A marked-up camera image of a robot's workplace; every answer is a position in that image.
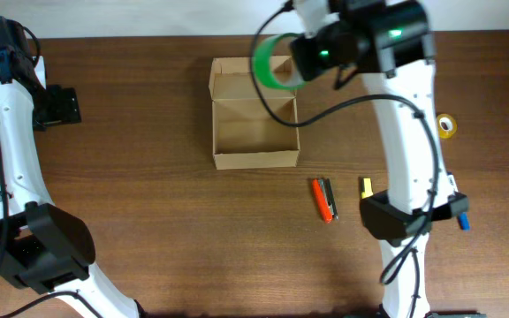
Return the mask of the green tape roll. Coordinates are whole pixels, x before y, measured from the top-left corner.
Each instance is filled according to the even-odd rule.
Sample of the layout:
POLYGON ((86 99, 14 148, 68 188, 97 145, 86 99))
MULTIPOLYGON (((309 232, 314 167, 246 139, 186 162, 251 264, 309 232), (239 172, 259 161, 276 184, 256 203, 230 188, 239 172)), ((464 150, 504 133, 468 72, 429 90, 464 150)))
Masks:
POLYGON ((275 47, 284 39, 295 39, 299 37, 296 33, 286 33, 272 35, 264 39, 255 47, 252 55, 251 65, 253 75, 265 86, 272 89, 294 90, 305 85, 306 81, 300 74, 297 67, 290 71, 290 77, 287 80, 281 80, 274 74, 274 68, 271 66, 271 59, 275 47))

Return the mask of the brown cardboard box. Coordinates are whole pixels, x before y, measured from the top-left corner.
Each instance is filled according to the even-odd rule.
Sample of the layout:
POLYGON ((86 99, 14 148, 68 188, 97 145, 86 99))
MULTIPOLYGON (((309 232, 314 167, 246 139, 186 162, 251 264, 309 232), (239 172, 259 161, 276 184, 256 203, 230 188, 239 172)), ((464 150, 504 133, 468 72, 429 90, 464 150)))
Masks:
POLYGON ((255 92, 246 57, 216 57, 209 75, 212 154, 219 170, 288 168, 300 155, 299 131, 276 122, 255 92))

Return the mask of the small yellow tape roll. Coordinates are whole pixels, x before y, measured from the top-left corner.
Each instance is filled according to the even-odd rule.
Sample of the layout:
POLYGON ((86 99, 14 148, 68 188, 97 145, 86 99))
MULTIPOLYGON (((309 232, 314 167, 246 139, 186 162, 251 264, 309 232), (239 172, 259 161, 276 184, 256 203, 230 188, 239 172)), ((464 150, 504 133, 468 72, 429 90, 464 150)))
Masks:
POLYGON ((455 119, 444 113, 437 116, 437 127, 441 139, 450 139, 458 130, 455 119))

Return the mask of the orange stapler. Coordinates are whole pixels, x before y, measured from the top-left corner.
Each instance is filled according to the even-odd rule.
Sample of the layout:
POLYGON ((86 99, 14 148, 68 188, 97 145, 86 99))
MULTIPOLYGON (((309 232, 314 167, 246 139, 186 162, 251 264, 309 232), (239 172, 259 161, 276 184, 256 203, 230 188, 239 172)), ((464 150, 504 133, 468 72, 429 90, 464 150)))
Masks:
POLYGON ((338 219, 338 211, 330 180, 328 178, 315 178, 312 180, 311 185, 321 218, 326 223, 338 219))

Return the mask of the yellow highlighter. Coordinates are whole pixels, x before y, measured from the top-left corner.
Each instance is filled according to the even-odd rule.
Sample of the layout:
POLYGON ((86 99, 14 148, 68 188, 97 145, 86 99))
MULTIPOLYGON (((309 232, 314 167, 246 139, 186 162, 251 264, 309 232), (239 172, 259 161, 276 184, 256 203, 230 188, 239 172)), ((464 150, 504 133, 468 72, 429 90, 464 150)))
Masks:
POLYGON ((366 199, 374 195, 372 181, 370 178, 360 178, 361 199, 366 199))

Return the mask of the blue white marker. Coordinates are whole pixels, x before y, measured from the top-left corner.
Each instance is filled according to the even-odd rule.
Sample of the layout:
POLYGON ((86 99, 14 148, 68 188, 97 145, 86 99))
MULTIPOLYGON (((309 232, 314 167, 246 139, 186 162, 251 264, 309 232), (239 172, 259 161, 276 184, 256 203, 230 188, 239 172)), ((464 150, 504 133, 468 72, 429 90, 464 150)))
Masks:
MULTIPOLYGON (((459 193, 459 188, 457 186, 457 183, 456 183, 456 180, 455 180, 455 177, 453 176, 453 174, 451 172, 448 172, 447 177, 448 177, 448 180, 453 188, 454 193, 455 194, 459 193)), ((462 212, 461 214, 459 214, 457 216, 457 220, 458 220, 460 229, 462 231, 469 231, 471 229, 466 212, 462 212)))

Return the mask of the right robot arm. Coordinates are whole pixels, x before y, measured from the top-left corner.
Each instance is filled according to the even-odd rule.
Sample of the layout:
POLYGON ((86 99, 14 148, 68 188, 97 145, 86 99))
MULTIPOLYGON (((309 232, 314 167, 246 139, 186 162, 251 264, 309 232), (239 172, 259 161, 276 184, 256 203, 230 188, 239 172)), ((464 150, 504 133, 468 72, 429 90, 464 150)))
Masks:
POLYGON ((304 35, 292 56, 305 81, 353 67, 373 103, 389 185, 360 201, 379 242, 381 317, 429 317, 424 259, 435 222, 470 227, 469 201, 444 165, 433 97, 435 41, 416 1, 296 1, 304 35))

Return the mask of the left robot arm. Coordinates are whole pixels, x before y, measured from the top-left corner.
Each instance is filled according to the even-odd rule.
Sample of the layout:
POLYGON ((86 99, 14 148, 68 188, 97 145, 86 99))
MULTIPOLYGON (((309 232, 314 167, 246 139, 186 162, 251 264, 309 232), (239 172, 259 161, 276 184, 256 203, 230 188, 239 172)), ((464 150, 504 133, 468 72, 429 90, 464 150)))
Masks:
POLYGON ((0 279, 85 317, 142 317, 97 265, 86 224, 55 205, 42 177, 35 133, 80 120, 74 89, 47 83, 38 39, 0 17, 0 279))

